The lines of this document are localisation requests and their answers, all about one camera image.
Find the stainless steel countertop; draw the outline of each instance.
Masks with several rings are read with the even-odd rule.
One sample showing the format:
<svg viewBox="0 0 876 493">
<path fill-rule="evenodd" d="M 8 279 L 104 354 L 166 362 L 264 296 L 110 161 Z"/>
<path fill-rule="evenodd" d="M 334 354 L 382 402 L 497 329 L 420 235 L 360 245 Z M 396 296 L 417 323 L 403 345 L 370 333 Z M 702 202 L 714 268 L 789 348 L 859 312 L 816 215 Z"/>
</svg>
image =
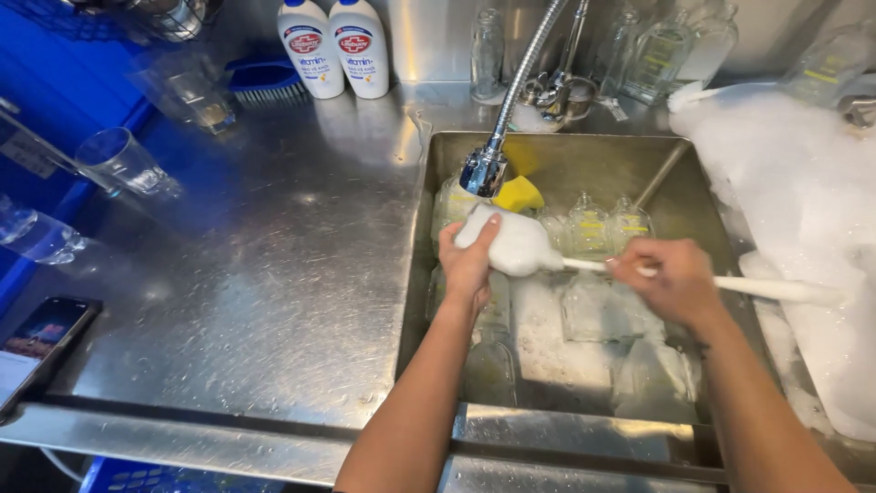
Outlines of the stainless steel countertop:
<svg viewBox="0 0 876 493">
<path fill-rule="evenodd" d="M 629 121 L 595 106 L 567 131 L 671 134 L 665 114 L 625 106 Z M 424 144 L 496 112 L 445 82 L 250 111 L 217 137 L 154 118 L 141 140 L 186 194 L 90 199 L 74 226 L 99 243 L 40 267 L 0 325 L 59 293 L 105 311 L 0 441 L 331 484 L 394 382 Z M 705 427 L 498 409 L 460 406 L 442 490 L 724 481 L 688 460 Z M 496 444 L 549 454 L 523 464 Z"/>
</svg>

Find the hand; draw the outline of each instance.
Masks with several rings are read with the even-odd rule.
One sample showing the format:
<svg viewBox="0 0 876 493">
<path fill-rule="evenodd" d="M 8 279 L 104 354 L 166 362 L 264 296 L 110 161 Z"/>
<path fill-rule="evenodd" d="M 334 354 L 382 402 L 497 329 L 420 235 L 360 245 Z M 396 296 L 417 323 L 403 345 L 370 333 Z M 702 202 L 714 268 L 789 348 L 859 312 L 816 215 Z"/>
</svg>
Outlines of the hand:
<svg viewBox="0 0 876 493">
<path fill-rule="evenodd" d="M 453 244 L 453 235 L 463 223 L 454 223 L 441 230 L 438 238 L 438 259 L 447 278 L 444 299 L 461 299 L 472 303 L 474 311 L 484 307 L 490 300 L 490 244 L 498 234 L 502 216 L 490 216 L 477 239 L 468 248 Z"/>
<path fill-rule="evenodd" d="M 661 318 L 692 331 L 724 311 L 712 280 L 709 256 L 692 239 L 666 241 L 637 237 L 622 255 L 606 263 L 611 275 L 629 285 Z M 645 277 L 636 268 L 656 268 Z"/>
</svg>

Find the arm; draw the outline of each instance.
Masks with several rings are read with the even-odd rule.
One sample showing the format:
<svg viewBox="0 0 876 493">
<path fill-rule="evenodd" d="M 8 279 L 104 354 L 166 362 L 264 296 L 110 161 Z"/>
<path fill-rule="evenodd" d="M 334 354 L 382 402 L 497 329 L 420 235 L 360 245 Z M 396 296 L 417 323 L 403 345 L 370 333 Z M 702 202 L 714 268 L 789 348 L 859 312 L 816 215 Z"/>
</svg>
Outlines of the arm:
<svg viewBox="0 0 876 493">
<path fill-rule="evenodd" d="M 855 491 L 797 420 L 721 305 L 709 257 L 693 241 L 637 238 L 609 262 L 662 318 L 703 349 L 721 455 L 736 491 Z M 636 267 L 656 266 L 644 277 Z"/>
<path fill-rule="evenodd" d="M 347 454 L 335 490 L 417 493 L 437 488 L 471 330 L 480 307 L 490 299 L 487 250 L 499 220 L 494 214 L 464 250 L 452 240 L 460 224 L 441 232 L 444 300 L 411 362 Z"/>
</svg>

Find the smartphone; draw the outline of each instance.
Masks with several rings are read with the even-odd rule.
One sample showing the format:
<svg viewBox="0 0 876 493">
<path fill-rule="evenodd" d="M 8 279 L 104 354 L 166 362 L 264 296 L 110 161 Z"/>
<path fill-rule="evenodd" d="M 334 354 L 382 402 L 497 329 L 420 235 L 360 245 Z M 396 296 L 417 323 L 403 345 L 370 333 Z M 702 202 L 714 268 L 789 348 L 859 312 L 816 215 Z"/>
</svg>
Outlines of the smartphone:
<svg viewBox="0 0 876 493">
<path fill-rule="evenodd" d="M 101 312 L 94 300 L 47 298 L 0 347 L 0 418 L 51 372 L 64 347 Z"/>
</svg>

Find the stainless steel backsplash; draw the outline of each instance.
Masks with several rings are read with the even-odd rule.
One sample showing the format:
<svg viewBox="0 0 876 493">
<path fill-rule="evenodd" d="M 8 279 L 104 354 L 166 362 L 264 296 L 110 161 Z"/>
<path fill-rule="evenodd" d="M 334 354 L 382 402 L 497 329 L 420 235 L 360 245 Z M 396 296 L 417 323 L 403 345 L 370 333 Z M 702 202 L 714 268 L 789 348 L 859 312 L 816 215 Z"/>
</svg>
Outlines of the stainless steel backsplash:
<svg viewBox="0 0 876 493">
<path fill-rule="evenodd" d="M 335 0 L 315 0 L 326 12 Z M 695 2 L 696 0 L 678 0 Z M 541 20 L 548 0 L 505 0 L 505 72 L 510 74 Z M 735 0 L 739 43 L 724 64 L 719 82 L 781 75 L 825 30 L 865 17 L 876 18 L 874 0 Z M 225 0 L 212 41 L 233 59 L 254 52 L 282 53 L 277 34 L 281 0 Z M 371 0 L 390 40 L 392 77 L 402 81 L 469 79 L 474 0 Z M 535 70 L 552 69 L 572 23 L 569 0 L 542 50 Z M 594 32 L 610 23 L 610 0 L 591 0 L 576 65 L 583 70 Z"/>
</svg>

